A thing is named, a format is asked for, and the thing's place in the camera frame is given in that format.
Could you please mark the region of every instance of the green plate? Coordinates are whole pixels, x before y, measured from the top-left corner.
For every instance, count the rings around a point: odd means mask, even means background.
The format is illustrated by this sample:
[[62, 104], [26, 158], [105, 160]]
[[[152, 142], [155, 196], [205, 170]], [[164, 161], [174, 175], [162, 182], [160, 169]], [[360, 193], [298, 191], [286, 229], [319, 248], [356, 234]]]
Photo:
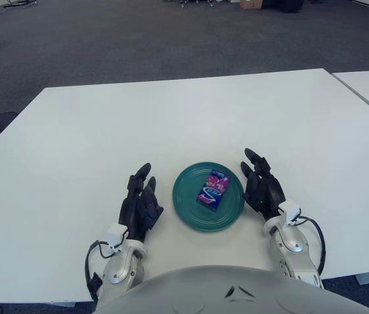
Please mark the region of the green plate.
[[[216, 212], [196, 201], [212, 169], [231, 176], [231, 183]], [[243, 211], [243, 187], [227, 167], [213, 162], [201, 162], [186, 168], [177, 177], [173, 187], [173, 203], [180, 218], [189, 226], [204, 232], [219, 231], [229, 227]]]

